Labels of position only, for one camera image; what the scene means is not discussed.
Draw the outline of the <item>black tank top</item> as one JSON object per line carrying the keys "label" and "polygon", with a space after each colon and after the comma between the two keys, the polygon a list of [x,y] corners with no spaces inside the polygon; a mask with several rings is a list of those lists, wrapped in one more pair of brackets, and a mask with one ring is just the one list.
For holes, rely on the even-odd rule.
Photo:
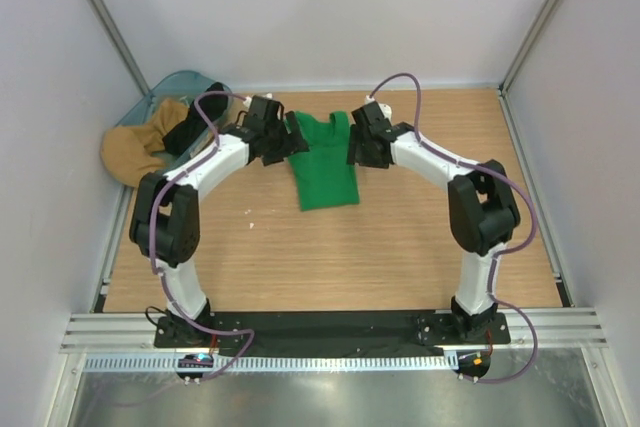
{"label": "black tank top", "polygon": [[[200,110],[215,123],[226,112],[228,97],[222,95],[206,96],[199,101]],[[173,156],[180,156],[208,129],[199,111],[192,101],[186,118],[173,127],[162,139],[165,151]]]}

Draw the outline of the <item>green tank top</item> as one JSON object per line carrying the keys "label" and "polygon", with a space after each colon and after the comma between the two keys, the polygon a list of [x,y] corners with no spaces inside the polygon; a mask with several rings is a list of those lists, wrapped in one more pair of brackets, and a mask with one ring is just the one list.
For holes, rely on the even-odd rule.
{"label": "green tank top", "polygon": [[297,111],[295,117],[308,151],[288,158],[296,182],[299,208],[311,211],[360,203],[355,168],[347,163],[350,122],[344,111],[319,121]]}

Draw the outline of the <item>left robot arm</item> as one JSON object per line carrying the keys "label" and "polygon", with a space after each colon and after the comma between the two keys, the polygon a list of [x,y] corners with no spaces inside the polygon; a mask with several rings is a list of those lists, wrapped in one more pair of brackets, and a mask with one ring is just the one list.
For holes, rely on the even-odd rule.
{"label": "left robot arm", "polygon": [[222,335],[214,328],[195,265],[201,201],[254,159],[272,165],[309,149],[295,114],[281,102],[271,95],[242,102],[237,122],[223,128],[205,122],[211,145],[166,173],[144,175],[139,183],[129,238],[150,261],[167,300],[155,322],[157,347],[204,347]]}

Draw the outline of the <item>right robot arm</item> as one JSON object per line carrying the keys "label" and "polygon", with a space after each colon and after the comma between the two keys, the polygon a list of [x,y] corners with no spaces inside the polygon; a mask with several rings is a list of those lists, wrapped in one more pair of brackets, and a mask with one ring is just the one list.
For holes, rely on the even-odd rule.
{"label": "right robot arm", "polygon": [[347,163],[411,170],[447,194],[449,228],[462,249],[450,328],[459,341],[482,338],[494,321],[494,289],[506,249],[521,217],[501,163],[479,163],[426,139],[406,123],[392,124],[391,109],[373,99],[352,112]]}

